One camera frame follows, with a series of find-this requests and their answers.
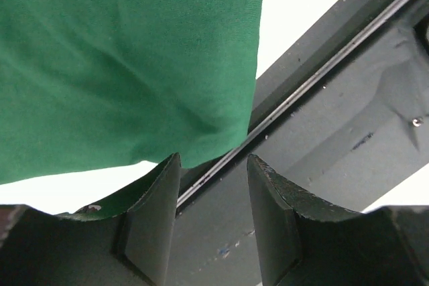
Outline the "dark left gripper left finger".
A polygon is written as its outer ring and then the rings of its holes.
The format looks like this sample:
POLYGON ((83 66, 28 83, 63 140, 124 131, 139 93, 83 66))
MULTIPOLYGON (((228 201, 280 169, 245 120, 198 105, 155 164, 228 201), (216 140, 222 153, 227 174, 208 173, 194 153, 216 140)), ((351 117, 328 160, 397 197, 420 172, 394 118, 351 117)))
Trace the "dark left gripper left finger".
POLYGON ((180 157, 77 212, 1 207, 2 285, 163 285, 180 157))

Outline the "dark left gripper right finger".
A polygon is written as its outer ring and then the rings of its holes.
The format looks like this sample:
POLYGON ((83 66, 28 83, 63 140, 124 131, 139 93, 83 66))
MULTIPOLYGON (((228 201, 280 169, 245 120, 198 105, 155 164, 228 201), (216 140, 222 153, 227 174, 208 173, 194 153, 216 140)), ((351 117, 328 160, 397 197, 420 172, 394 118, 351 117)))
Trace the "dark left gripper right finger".
POLYGON ((428 208, 362 214, 250 155, 247 177, 264 285, 427 285, 428 208))

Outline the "green t shirt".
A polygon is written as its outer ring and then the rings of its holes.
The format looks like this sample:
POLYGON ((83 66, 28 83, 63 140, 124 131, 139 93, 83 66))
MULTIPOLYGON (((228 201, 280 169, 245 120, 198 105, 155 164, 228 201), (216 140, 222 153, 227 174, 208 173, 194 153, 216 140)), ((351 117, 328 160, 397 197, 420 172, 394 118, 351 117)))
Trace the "green t shirt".
POLYGON ((1 202, 47 175, 244 142, 262 0, 1 0, 1 202))

